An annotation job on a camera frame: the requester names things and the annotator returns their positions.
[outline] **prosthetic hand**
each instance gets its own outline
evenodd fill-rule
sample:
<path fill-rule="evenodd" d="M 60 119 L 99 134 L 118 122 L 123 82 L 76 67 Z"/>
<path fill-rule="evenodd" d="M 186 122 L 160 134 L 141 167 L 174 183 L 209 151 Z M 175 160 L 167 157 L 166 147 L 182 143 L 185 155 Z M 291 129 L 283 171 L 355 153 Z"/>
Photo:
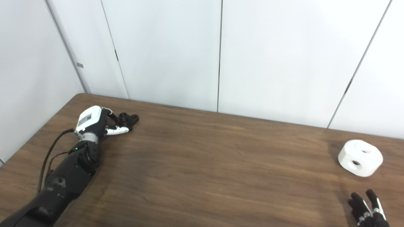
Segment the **prosthetic hand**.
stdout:
<path fill-rule="evenodd" d="M 380 204 L 379 198 L 376 196 L 372 189 L 366 191 L 370 202 L 372 203 L 372 210 L 368 207 L 365 200 L 363 200 L 356 192 L 351 194 L 351 199 L 348 204 L 352 208 L 352 215 L 355 218 L 359 227 L 390 227 L 386 221 L 383 208 Z"/>
<path fill-rule="evenodd" d="M 108 119 L 114 124 L 108 125 Z M 90 107 L 81 113 L 76 129 L 64 131 L 52 144 L 42 166 L 36 197 L 2 221 L 0 227 L 53 226 L 70 202 L 84 191 L 99 167 L 99 141 L 107 135 L 130 132 L 138 121 L 138 115 L 121 113 L 116 116 L 112 110 L 99 106 Z M 51 163 L 49 164 L 45 186 L 41 189 L 49 155 L 58 139 L 68 132 L 74 132 L 79 142 L 70 151 L 63 152 L 68 153 L 68 156 L 57 168 L 51 170 Z"/>

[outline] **white wall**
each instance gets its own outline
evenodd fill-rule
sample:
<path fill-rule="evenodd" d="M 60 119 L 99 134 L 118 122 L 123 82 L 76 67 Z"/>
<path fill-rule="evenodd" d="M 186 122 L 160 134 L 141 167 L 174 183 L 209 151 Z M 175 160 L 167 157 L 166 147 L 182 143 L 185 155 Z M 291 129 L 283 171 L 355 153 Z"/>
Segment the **white wall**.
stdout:
<path fill-rule="evenodd" d="M 0 158 L 7 161 L 83 89 L 42 0 L 0 0 L 0 53 Z"/>
<path fill-rule="evenodd" d="M 388 0 L 224 0 L 219 112 L 327 127 Z"/>
<path fill-rule="evenodd" d="M 103 0 L 130 99 L 217 110 L 220 0 Z"/>
<path fill-rule="evenodd" d="M 128 99 L 100 0 L 47 0 L 87 91 Z"/>
<path fill-rule="evenodd" d="M 393 0 L 330 128 L 404 139 L 403 12 Z"/>

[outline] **black fingertip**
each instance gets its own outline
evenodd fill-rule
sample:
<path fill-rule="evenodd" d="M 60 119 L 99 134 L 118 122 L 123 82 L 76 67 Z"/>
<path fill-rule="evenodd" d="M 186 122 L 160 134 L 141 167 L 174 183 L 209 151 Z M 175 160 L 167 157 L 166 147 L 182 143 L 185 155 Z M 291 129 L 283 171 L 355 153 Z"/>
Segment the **black fingertip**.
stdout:
<path fill-rule="evenodd" d="M 368 196 L 370 202 L 372 203 L 372 208 L 373 209 L 380 208 L 380 205 L 379 205 L 379 203 L 377 201 L 376 193 L 372 189 L 368 189 L 366 191 L 366 195 Z"/>
<path fill-rule="evenodd" d="M 353 199 L 348 200 L 348 204 L 353 210 L 358 208 L 358 205 L 356 204 L 356 202 Z"/>

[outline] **white block with holes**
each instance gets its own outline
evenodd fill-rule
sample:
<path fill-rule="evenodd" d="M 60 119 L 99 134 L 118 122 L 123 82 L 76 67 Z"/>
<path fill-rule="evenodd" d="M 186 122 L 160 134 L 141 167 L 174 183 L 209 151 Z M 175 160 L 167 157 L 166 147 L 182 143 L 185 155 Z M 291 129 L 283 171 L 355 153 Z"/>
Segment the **white block with holes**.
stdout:
<path fill-rule="evenodd" d="M 338 155 L 341 166 L 351 173 L 368 177 L 372 175 L 383 162 L 383 156 L 377 147 L 353 139 L 345 143 Z"/>

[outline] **brown wood grain surface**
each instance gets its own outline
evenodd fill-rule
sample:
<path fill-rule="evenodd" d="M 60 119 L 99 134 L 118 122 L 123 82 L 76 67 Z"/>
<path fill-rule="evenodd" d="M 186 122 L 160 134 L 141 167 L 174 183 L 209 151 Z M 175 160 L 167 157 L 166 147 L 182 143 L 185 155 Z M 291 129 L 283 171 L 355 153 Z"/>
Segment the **brown wood grain surface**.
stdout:
<path fill-rule="evenodd" d="M 140 122 L 101 143 L 99 171 L 56 226 L 350 227 L 347 199 L 368 188 L 392 227 L 404 220 L 404 140 L 88 94 L 76 95 L 0 168 L 0 220 L 35 196 L 53 140 L 93 105 Z M 371 177 L 338 164 L 350 139 L 383 153 Z M 76 141 L 65 135 L 53 154 Z"/>

